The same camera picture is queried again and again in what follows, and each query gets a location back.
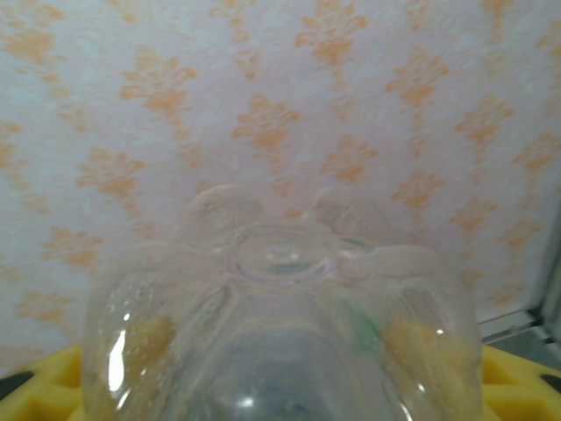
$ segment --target yellow foam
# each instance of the yellow foam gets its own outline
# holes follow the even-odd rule
[[[35,376],[0,401],[2,421],[85,421],[80,347],[25,367]],[[559,421],[561,395],[540,375],[561,372],[484,347],[484,421]]]

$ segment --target clear plastic bottle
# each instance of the clear plastic bottle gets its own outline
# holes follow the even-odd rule
[[[371,199],[328,189],[275,219],[227,185],[178,231],[92,293],[90,420],[481,419],[469,293],[431,251],[396,245]]]

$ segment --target orange floral pattern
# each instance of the orange floral pattern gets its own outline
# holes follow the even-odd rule
[[[512,304],[518,295],[525,290],[526,288],[523,285],[508,282],[495,292],[488,301],[501,308],[502,312],[507,313],[509,310],[512,310]]]
[[[457,225],[464,234],[464,258],[472,257],[472,247],[475,234],[485,223],[489,213],[495,211],[497,207],[488,200],[481,197],[472,197],[462,209],[458,210],[448,221],[449,224]]]
[[[549,33],[538,41],[537,46],[550,48],[550,68],[555,82],[551,86],[552,97],[545,103],[545,110],[548,117],[554,117],[561,110],[561,20],[551,22]]]
[[[343,6],[340,0],[316,0],[316,15],[302,18],[302,24],[307,31],[296,36],[295,46],[312,46],[314,57],[330,69],[331,90],[337,96],[331,106],[339,119],[346,121],[352,112],[353,100],[348,92],[344,64],[349,60],[353,33],[366,28],[368,19],[356,14],[355,2]]]
[[[435,190],[443,186],[444,181],[436,174],[424,169],[417,169],[407,182],[400,183],[399,190],[392,196],[392,200],[402,201],[413,214],[415,227],[412,232],[413,240],[421,241],[423,239],[425,232],[423,212]]]
[[[465,120],[456,127],[456,132],[465,132],[466,137],[475,145],[475,169],[473,180],[479,184],[484,174],[486,150],[491,142],[497,140],[497,132],[502,120],[512,117],[515,110],[494,94],[485,94],[475,111],[465,114]]]
[[[147,45],[137,48],[136,70],[123,72],[130,85],[121,88],[121,97],[144,99],[144,106],[167,120],[174,129],[174,139],[186,140],[189,130],[183,123],[187,89],[185,84],[197,77],[196,70],[182,66],[179,57],[164,60],[156,50]]]
[[[143,161],[131,160],[125,152],[111,153],[94,146],[89,153],[89,163],[79,166],[83,175],[77,178],[76,185],[95,187],[108,197],[107,203],[120,203],[130,219],[139,219],[143,212],[135,202],[140,195],[135,174],[145,167]]]
[[[480,0],[479,4],[483,11],[491,18],[491,39],[490,44],[498,44],[503,39],[503,26],[505,18],[515,0]]]
[[[532,240],[532,237],[542,230],[542,226],[528,219],[522,219],[514,227],[505,231],[498,242],[508,247],[510,259],[507,273],[514,274],[521,267],[521,252]]]
[[[339,140],[337,151],[327,155],[327,163],[322,166],[323,173],[333,173],[341,182],[359,184],[364,181],[366,164],[378,156],[378,151],[367,143],[359,144],[352,136]]]
[[[413,31],[420,31],[429,15],[430,0],[408,0],[405,12]]]
[[[137,14],[135,12],[137,2],[137,0],[109,0],[109,3],[121,14],[127,24],[133,24],[137,21]]]
[[[103,238],[90,235],[85,231],[72,232],[60,226],[51,228],[51,239],[44,243],[45,260],[60,260],[65,265],[79,269],[93,269],[96,263],[96,247]]]
[[[514,164],[522,165],[525,170],[528,186],[528,193],[524,199],[526,208],[536,204],[539,183],[545,176],[547,167],[560,151],[561,136],[554,136],[552,132],[544,132],[532,145],[524,147],[522,153],[513,160]]]
[[[7,259],[0,255],[0,280],[7,283],[22,282],[21,271],[17,266],[12,265]]]
[[[23,130],[21,125],[0,120],[0,173],[5,174],[14,190],[24,193],[23,204],[40,215],[46,215],[50,212],[46,195],[33,191],[32,185],[25,179],[27,162],[16,157],[18,145],[11,139]]]
[[[414,156],[419,156],[428,141],[424,114],[430,105],[430,98],[437,89],[439,78],[450,73],[440,56],[430,57],[424,46],[416,46],[403,67],[395,68],[395,79],[386,86],[386,92],[399,92],[406,105],[406,111],[413,118],[412,140],[408,145]]]
[[[0,45],[6,53],[25,63],[18,67],[21,75],[37,75],[48,87],[49,97],[63,102],[58,113],[62,118],[67,115],[64,110],[71,106],[68,101],[72,90],[62,83],[58,68],[68,58],[55,52],[56,37],[49,30],[64,17],[62,10],[40,0],[21,0],[0,7]],[[84,131],[83,125],[72,126]]]
[[[210,10],[210,15],[224,16],[233,31],[232,42],[240,46],[234,56],[235,62],[242,68],[247,79],[257,76],[259,66],[259,50],[250,45],[252,33],[245,28],[244,13],[248,7],[254,6],[257,0],[214,0],[217,7]]]
[[[485,279],[485,274],[480,270],[464,269],[462,271],[462,280],[470,291],[475,290],[483,279]]]
[[[241,125],[231,136],[251,139],[258,150],[256,157],[268,159],[273,172],[278,174],[286,170],[282,153],[288,149],[288,127],[299,119],[300,113],[289,110],[286,101],[274,103],[265,94],[255,94],[249,104],[249,114],[238,115]]]
[[[28,291],[17,305],[16,318],[30,318],[60,329],[69,337],[77,334],[76,326],[70,315],[75,300],[62,294]]]
[[[0,1],[0,359],[70,345],[97,268],[222,182],[287,218],[360,189],[479,319],[521,309],[561,195],[561,21],[524,6]]]

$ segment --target patterned wallpaper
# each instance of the patterned wallpaper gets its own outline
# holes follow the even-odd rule
[[[78,340],[99,267],[241,182],[375,196],[527,302],[561,186],[558,0],[3,0],[0,370]]]

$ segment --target black surface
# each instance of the black surface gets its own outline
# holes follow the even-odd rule
[[[561,370],[561,360],[529,329],[503,339],[490,341],[488,345],[526,360]]]
[[[0,379],[0,401],[32,377],[33,373],[31,371],[23,371]]]
[[[561,377],[556,375],[540,375],[542,380],[554,388],[558,394],[561,394]]]

